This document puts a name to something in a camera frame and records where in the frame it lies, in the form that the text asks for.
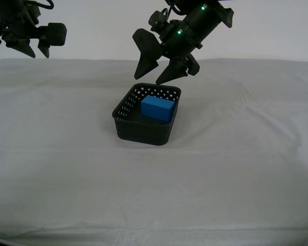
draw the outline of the basket rim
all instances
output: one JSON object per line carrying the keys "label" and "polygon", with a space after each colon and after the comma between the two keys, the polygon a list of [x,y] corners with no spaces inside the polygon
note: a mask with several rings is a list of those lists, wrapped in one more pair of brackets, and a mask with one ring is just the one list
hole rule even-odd
{"label": "basket rim", "polygon": [[[178,101],[176,102],[176,106],[179,104],[179,100],[180,100],[180,97],[181,97],[181,89],[178,88],[178,87],[175,87],[175,86],[163,86],[163,85],[156,85],[156,84],[148,84],[148,83],[138,83],[138,84],[135,84],[134,86],[131,87],[131,89],[127,92],[127,94],[123,97],[123,99],[120,101],[120,103],[116,106],[116,108],[113,110],[112,112],[112,117],[115,121],[124,121],[124,122],[129,122],[129,123],[132,123],[132,124],[137,124],[137,125],[142,125],[142,126],[153,126],[151,124],[147,124],[147,123],[139,123],[139,122],[136,122],[136,121],[129,121],[129,120],[119,120],[119,119],[116,119],[114,116],[116,115],[116,112],[119,110],[119,108],[122,106],[122,104],[124,103],[124,101],[126,100],[126,98],[128,97],[128,95],[130,93],[132,93],[132,91],[135,89],[135,87],[138,87],[138,86],[141,86],[141,85],[145,85],[145,86],[154,86],[154,87],[164,87],[164,88],[172,88],[172,89],[175,89],[179,92],[179,98],[178,98]],[[176,113],[177,111],[174,110],[174,114],[172,115],[172,118],[171,119],[174,119],[176,117]],[[163,127],[166,127],[168,125],[170,125],[171,121],[170,122],[167,122],[167,124],[164,124],[164,125],[159,125],[159,126],[156,126],[157,128],[163,128]]]}

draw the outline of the perforated basket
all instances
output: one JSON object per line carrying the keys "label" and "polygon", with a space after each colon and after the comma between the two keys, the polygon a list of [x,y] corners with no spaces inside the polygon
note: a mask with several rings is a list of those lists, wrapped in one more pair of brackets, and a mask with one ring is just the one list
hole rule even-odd
{"label": "perforated basket", "polygon": [[[170,122],[141,114],[141,101],[147,95],[176,102]],[[166,144],[175,122],[180,95],[181,90],[177,87],[134,85],[112,113],[119,138],[157,146]]]}

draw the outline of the blue block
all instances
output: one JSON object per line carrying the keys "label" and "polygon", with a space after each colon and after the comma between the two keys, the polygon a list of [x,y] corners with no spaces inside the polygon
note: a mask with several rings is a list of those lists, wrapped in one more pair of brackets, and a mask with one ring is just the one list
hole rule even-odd
{"label": "blue block", "polygon": [[169,122],[175,108],[175,102],[153,96],[147,96],[141,103],[142,115]]}

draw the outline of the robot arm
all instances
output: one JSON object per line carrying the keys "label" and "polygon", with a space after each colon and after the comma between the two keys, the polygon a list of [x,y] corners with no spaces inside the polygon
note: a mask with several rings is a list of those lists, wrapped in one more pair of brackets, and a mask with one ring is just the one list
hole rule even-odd
{"label": "robot arm", "polygon": [[[229,28],[233,25],[232,9],[225,9],[219,0],[166,0],[170,9],[156,11],[149,19],[151,31],[160,36],[160,44],[153,33],[138,29],[133,35],[140,52],[140,61],[134,75],[139,79],[156,68],[157,60],[164,56],[170,59],[156,83],[188,76],[195,76],[200,65],[192,56],[195,48],[201,49],[201,42],[221,23]],[[183,21],[168,22],[171,11],[186,15]]]}
{"label": "robot arm", "polygon": [[27,0],[0,0],[0,38],[6,42],[8,48],[15,49],[35,58],[30,47],[30,39],[39,39],[38,48],[49,58],[50,46],[65,44],[67,29],[62,23],[49,23],[48,26],[36,27],[41,15],[39,7],[53,9],[50,5],[43,5]]}

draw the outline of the white wall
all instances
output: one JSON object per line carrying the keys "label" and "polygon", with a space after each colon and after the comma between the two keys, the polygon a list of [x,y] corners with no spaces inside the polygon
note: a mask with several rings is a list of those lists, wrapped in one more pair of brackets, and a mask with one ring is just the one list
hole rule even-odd
{"label": "white wall", "polygon": [[[41,25],[63,22],[65,46],[52,47],[51,58],[134,59],[139,52],[132,35],[149,30],[148,19],[166,7],[164,0],[54,0],[42,9]],[[234,27],[221,24],[194,52],[197,59],[272,58],[308,61],[308,0],[234,0],[222,2],[235,11]],[[31,43],[37,58],[37,42]],[[0,58],[25,57],[0,46]]]}

